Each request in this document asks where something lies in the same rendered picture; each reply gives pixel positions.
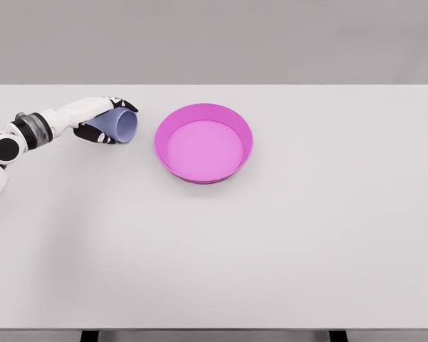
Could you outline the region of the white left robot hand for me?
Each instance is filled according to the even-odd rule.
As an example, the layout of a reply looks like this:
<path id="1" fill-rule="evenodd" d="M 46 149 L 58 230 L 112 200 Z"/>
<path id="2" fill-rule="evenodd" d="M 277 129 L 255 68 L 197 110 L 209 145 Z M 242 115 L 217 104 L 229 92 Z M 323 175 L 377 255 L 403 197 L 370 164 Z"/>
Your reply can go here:
<path id="1" fill-rule="evenodd" d="M 72 103 L 68 108 L 74 113 L 74 120 L 76 124 L 73 127 L 73 132 L 75 136 L 92 143 L 100 144 L 111 145 L 119 142 L 115 142 L 114 140 L 110 142 L 99 130 L 90 125 L 87 125 L 86 121 L 115 108 L 127 108 L 136 112 L 138 116 L 138 109 L 128 101 L 121 98 L 84 98 L 82 100 L 76 101 L 75 103 Z"/>

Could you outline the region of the lavender blue cup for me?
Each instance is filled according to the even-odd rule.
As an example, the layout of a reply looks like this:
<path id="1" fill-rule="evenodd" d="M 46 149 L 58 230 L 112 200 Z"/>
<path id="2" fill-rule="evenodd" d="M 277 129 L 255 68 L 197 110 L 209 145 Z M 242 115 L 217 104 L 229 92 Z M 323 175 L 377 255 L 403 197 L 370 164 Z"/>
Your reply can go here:
<path id="1" fill-rule="evenodd" d="M 127 108 L 115 108 L 86 121 L 110 142 L 128 143 L 138 127 L 137 113 Z"/>

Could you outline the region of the pink round plate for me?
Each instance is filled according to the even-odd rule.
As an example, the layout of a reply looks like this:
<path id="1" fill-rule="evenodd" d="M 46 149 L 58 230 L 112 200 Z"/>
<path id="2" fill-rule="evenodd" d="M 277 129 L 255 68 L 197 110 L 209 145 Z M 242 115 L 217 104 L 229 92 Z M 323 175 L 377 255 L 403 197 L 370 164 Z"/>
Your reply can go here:
<path id="1" fill-rule="evenodd" d="M 253 143 L 252 130 L 242 116 L 212 103 L 175 110 L 158 126 L 154 138 L 161 164 L 195 184 L 229 178 L 248 161 Z"/>

